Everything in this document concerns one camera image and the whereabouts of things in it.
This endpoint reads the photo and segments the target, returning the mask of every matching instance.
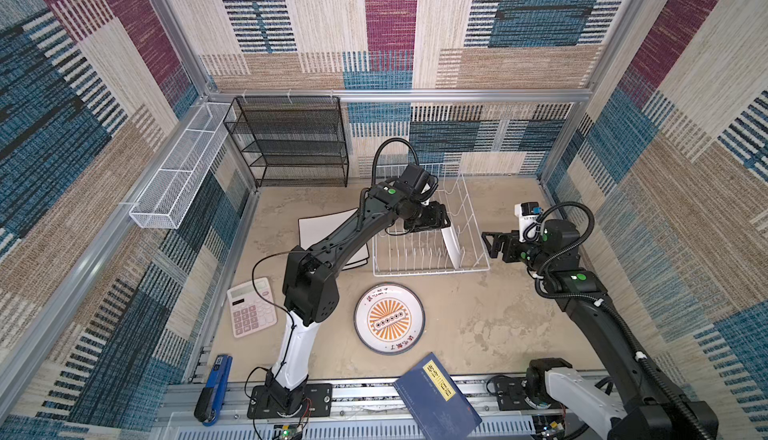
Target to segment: black wire mesh shelf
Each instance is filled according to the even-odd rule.
[[[256,185],[345,187],[350,157],[338,97],[236,97],[224,125]]]

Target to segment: beige table surface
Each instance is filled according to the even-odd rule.
[[[533,178],[467,177],[467,187],[481,231],[516,228],[514,205],[538,201],[545,205]],[[300,217],[332,214],[357,206],[363,184],[347,188],[265,187],[254,225],[237,267],[234,285],[250,281],[254,263],[268,253],[289,251],[299,243]],[[281,291],[286,257],[262,262],[256,278],[268,277],[276,302]],[[360,296],[370,287],[395,281],[421,299],[426,312],[422,338],[408,352],[383,356],[362,344],[352,324]],[[400,376],[427,353],[434,352],[451,374],[524,372],[532,358],[562,357],[574,368],[602,368],[581,331],[554,301],[536,295],[521,263],[491,260],[491,270],[409,277],[374,277],[371,262],[343,271],[337,280],[341,299],[322,323],[310,357],[310,378],[369,378]],[[280,350],[285,314],[260,332],[235,339],[229,307],[224,307],[210,362],[218,353],[234,361],[231,382],[242,382],[255,366],[271,366]],[[258,371],[254,380],[264,379]]]

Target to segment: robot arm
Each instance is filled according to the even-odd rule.
[[[444,205],[428,198],[437,178],[417,165],[399,176],[361,192],[360,208],[331,235],[304,250],[288,254],[283,281],[285,308],[290,315],[280,355],[266,374],[265,386],[283,413],[295,412],[304,399],[308,363],[320,323],[339,302],[336,277],[351,256],[369,239],[403,219],[410,232],[450,226]]]
[[[516,206],[520,231],[483,232],[488,253],[525,264],[537,293],[555,300],[587,337],[622,405],[585,382],[562,358],[531,361],[526,396],[534,404],[562,403],[602,438],[715,438],[718,422],[712,409],[689,400],[664,375],[613,308],[597,274],[579,266],[581,236],[575,225],[559,219],[540,225],[542,215],[533,224],[534,209],[535,202]]]

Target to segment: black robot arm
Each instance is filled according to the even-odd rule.
[[[588,212],[590,225],[594,225],[586,206],[575,202],[568,205]],[[588,233],[580,235],[569,221],[544,221],[542,215],[530,215],[533,208],[541,211],[535,202],[519,209],[520,230],[483,232],[483,241],[491,258],[501,253],[506,263],[523,262],[534,278],[536,292],[555,300],[598,354],[624,405],[624,412],[608,418],[606,438],[715,438],[718,421],[712,409],[706,402],[691,401],[662,372],[614,309],[598,275],[579,265],[578,245]],[[562,358],[532,360],[526,395],[535,403],[556,400],[576,407],[548,391],[548,371],[563,367],[571,366]]]
[[[398,177],[365,188],[360,207],[328,237],[304,250],[288,254],[283,280],[289,315],[278,362],[266,374],[265,386],[277,411],[290,415],[304,399],[308,362],[320,323],[339,304],[336,278],[351,256],[399,218],[408,232],[450,226],[446,207],[428,198],[437,178],[417,165],[406,166]]]

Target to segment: wall-mounted basket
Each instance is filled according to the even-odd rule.
[[[130,209],[141,228],[178,228],[226,139],[223,120],[234,118],[230,104],[207,102]]]

